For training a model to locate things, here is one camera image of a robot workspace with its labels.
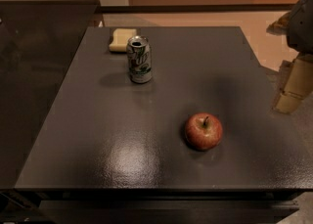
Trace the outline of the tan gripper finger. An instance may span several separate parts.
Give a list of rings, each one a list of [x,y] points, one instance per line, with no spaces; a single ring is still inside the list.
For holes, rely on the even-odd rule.
[[[283,60],[274,109],[281,113],[293,113],[312,92],[313,55],[299,53],[291,62]]]
[[[276,21],[269,24],[266,31],[270,34],[285,34],[289,26],[290,14],[290,12],[283,14]]]

